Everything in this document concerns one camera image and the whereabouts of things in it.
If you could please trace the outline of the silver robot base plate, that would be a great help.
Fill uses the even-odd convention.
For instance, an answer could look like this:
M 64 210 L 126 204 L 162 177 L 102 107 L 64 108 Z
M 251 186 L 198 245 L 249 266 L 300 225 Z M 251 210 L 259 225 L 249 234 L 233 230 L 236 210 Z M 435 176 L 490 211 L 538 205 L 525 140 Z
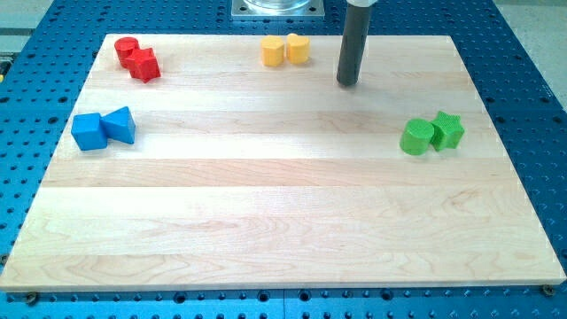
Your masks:
M 233 19 L 322 18 L 323 0 L 230 0 Z

